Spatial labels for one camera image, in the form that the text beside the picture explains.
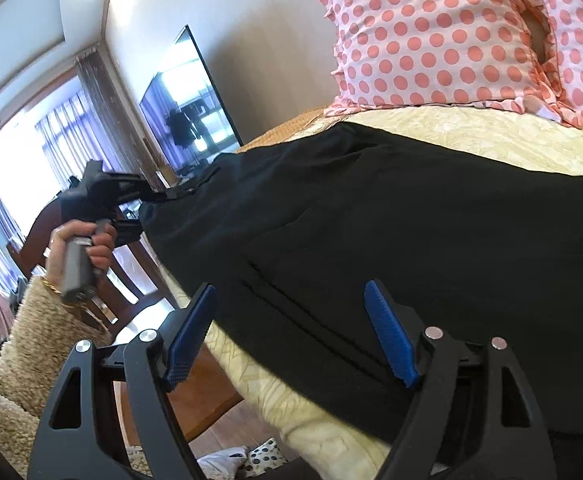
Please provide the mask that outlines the beige fuzzy sleeve forearm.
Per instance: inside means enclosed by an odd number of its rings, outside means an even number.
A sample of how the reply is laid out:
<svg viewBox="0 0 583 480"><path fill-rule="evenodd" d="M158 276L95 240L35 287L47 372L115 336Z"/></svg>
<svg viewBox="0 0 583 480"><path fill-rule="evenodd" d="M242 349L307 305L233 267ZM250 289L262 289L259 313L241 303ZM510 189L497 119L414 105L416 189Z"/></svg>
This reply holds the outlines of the beige fuzzy sleeve forearm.
<svg viewBox="0 0 583 480"><path fill-rule="evenodd" d="M84 307L66 306L45 278L33 278L0 354L0 452L21 476L58 374L83 339L112 342Z"/></svg>

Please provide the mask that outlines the person's left hand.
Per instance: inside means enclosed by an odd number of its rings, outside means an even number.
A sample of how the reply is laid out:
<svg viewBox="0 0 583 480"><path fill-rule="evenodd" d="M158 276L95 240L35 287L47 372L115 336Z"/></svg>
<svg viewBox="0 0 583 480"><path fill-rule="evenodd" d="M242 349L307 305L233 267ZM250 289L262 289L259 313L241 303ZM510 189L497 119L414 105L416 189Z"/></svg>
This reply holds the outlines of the person's left hand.
<svg viewBox="0 0 583 480"><path fill-rule="evenodd" d="M45 279L60 292L84 271L106 274L113 261L117 232L110 224L71 220L55 229L45 263Z"/></svg>

